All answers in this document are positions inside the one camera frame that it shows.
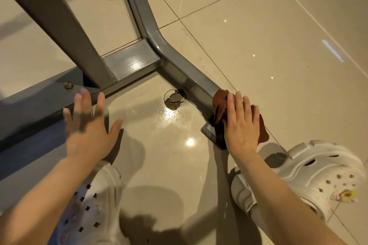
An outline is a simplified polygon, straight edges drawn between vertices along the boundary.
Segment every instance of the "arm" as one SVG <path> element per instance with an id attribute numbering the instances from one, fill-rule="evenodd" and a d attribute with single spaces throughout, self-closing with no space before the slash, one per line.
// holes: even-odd
<path id="1" fill-rule="evenodd" d="M 95 164 L 113 148 L 122 120 L 106 133 L 104 95 L 99 94 L 92 120 L 90 94 L 82 89 L 74 101 L 74 115 L 64 109 L 67 157 L 33 187 L 12 209 L 0 216 L 0 244 L 47 244 L 71 197 Z"/>
<path id="2" fill-rule="evenodd" d="M 256 152 L 260 110 L 252 118 L 249 99 L 228 96 L 225 139 L 229 152 L 246 178 L 275 245 L 344 245 L 345 243 L 306 206 Z"/>

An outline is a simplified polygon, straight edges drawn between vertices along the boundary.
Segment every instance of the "glossy floor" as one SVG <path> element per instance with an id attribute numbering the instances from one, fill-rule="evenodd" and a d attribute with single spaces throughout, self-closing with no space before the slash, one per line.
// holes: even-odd
<path id="1" fill-rule="evenodd" d="M 1 1 L 0 95 L 74 65 L 13 0 Z M 139 38 L 126 2 L 67 1 L 101 55 Z M 149 2 L 174 48 L 220 87 L 241 90 L 260 105 L 274 137 L 260 153 L 324 139 L 367 162 L 368 0 Z M 138 244 L 271 244 L 232 205 L 234 162 L 200 133 L 205 120 L 196 107 L 186 101 L 175 112 L 165 108 L 163 96 L 172 88 L 154 74 L 108 99 L 110 121 L 124 119 L 114 165 L 126 186 L 126 234 Z M 42 172 L 29 178 L 31 168 L 46 173 L 50 163 L 54 158 L 45 155 L 0 182 L 2 190 L 24 185 L 0 206 L 41 178 Z M 368 240 L 367 186 L 357 204 L 332 205 L 328 225 L 349 245 Z"/>

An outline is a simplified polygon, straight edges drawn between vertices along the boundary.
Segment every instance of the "person's left hand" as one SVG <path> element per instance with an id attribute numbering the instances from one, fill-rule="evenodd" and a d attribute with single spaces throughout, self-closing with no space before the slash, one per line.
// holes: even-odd
<path id="1" fill-rule="evenodd" d="M 91 96 L 87 89 L 82 89 L 81 94 L 76 94 L 74 98 L 73 118 L 69 109 L 63 109 L 67 158 L 81 161 L 93 168 L 112 150 L 122 127 L 122 120 L 115 121 L 107 134 L 104 109 L 105 95 L 100 92 L 93 116 Z"/>

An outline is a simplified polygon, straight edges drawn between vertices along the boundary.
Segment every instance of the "metal frame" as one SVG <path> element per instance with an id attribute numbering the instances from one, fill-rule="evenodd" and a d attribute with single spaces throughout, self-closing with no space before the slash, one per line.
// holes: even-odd
<path id="1" fill-rule="evenodd" d="M 87 86 L 96 102 L 99 91 L 108 96 L 156 70 L 175 87 L 183 88 L 206 119 L 211 116 L 212 98 L 219 87 L 163 38 L 147 0 L 128 0 L 142 40 L 104 58 L 98 55 L 65 0 L 15 1 L 77 67 L 0 101 L 0 119 L 6 124 L 0 128 L 0 151 L 3 151 L 0 157 L 4 155 L 14 164 L 9 168 L 0 160 L 0 171 L 7 170 L 0 174 L 0 179 L 35 160 L 34 157 L 12 160 L 12 155 L 28 153 L 19 152 L 14 145 L 24 148 L 24 143 L 44 144 L 45 140 L 37 138 L 44 135 L 44 129 L 62 120 L 62 108 L 73 107 L 74 95 L 82 87 Z M 86 84 L 84 74 L 97 86 Z M 75 88 L 66 91 L 65 81 L 72 82 Z M 53 132 L 53 137 L 60 139 L 55 134 L 63 132 Z M 46 147 L 44 153 L 52 149 L 50 144 Z"/>

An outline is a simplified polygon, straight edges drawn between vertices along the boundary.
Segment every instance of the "shoe ventilation hole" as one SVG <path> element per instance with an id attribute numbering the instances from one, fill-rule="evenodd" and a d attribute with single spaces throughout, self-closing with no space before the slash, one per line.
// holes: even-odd
<path id="1" fill-rule="evenodd" d="M 313 164 L 315 161 L 316 161 L 316 159 L 312 159 L 308 163 L 306 163 L 305 166 L 309 166 L 309 165 Z"/>

